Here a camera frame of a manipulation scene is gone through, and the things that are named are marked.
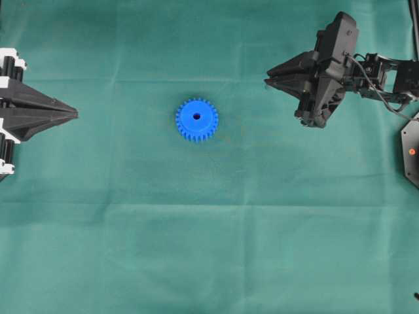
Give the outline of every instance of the green tablecloth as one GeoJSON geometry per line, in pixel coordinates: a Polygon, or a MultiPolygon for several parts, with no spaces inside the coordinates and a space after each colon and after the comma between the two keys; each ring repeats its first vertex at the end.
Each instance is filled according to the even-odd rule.
{"type": "Polygon", "coordinates": [[[263,82],[340,10],[357,52],[413,57],[405,0],[4,0],[0,46],[80,118],[1,183],[0,313],[417,313],[405,122],[347,94],[302,128],[263,82]],[[220,114],[199,145],[193,96],[220,114]]]}

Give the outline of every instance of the plastic gear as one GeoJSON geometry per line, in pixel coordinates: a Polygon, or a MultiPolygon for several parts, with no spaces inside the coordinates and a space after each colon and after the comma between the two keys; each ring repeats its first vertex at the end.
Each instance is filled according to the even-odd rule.
{"type": "Polygon", "coordinates": [[[194,142],[206,141],[217,130],[217,109],[205,99],[189,99],[178,108],[176,125],[185,139],[194,142]]]}

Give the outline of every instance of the black cable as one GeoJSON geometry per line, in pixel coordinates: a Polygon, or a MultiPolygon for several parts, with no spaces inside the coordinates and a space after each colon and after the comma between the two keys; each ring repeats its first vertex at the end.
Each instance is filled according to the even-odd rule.
{"type": "Polygon", "coordinates": [[[366,58],[362,54],[354,54],[354,58],[356,58],[356,57],[361,57],[364,60],[366,60],[366,58]]]}
{"type": "Polygon", "coordinates": [[[375,87],[375,85],[373,84],[373,82],[371,82],[370,78],[368,77],[367,73],[364,70],[364,67],[351,55],[347,54],[346,55],[349,59],[351,59],[361,70],[363,76],[365,77],[365,79],[367,80],[367,82],[370,84],[370,86],[373,88],[373,90],[377,93],[378,97],[380,98],[380,100],[384,103],[384,105],[386,106],[387,110],[389,110],[390,112],[396,114],[397,116],[400,116],[408,121],[416,121],[419,122],[419,118],[411,118],[409,116],[405,116],[404,114],[401,114],[400,111],[402,111],[406,105],[402,104],[400,106],[400,108],[398,109],[394,109],[392,106],[389,105],[389,103],[384,99],[384,97],[382,97],[382,95],[380,94],[380,92],[377,90],[377,88],[375,87]]]}

